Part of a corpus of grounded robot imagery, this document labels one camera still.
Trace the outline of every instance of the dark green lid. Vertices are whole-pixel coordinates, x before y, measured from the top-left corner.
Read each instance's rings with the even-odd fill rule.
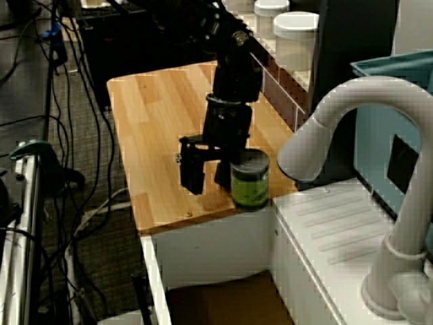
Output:
[[[256,175],[269,168],[269,156],[259,149],[244,149],[231,162],[231,168],[240,174]]]

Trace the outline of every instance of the green jar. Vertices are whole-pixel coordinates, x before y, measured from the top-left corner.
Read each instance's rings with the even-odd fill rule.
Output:
[[[241,211],[266,206],[269,187],[269,157],[258,149],[244,149],[231,162],[231,197]]]

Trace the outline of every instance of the wooden countertop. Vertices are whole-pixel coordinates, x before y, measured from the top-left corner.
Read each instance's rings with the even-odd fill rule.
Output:
[[[120,151],[137,229],[155,234],[239,213],[226,191],[214,183],[217,162],[205,164],[202,195],[180,185],[176,156],[179,139],[201,133],[206,94],[212,91],[216,62],[169,68],[108,81]],[[265,97],[251,104],[253,118],[247,147],[270,159],[269,197],[296,191],[276,162],[292,135]]]

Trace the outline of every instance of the faucet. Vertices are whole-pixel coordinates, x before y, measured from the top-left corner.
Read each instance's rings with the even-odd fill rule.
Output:
[[[370,104],[393,108],[411,119],[422,145],[395,227],[376,253],[361,295],[366,306],[383,318],[433,325],[433,278],[424,273],[425,240],[433,216],[433,96],[393,77],[347,81],[320,101],[280,149],[277,163],[290,179],[313,181],[323,167],[337,124],[347,112]]]

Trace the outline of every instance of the black robotic arm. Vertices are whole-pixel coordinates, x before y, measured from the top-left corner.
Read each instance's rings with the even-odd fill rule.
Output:
[[[252,32],[225,9],[221,0],[131,2],[150,11],[160,29],[176,30],[216,54],[218,65],[212,93],[206,97],[203,132],[180,140],[178,163],[181,185],[193,194],[201,194],[204,163],[220,160],[215,181],[230,191],[229,162],[245,148],[249,137],[252,110],[246,103],[258,99],[262,84],[262,72],[254,67],[250,55]]]

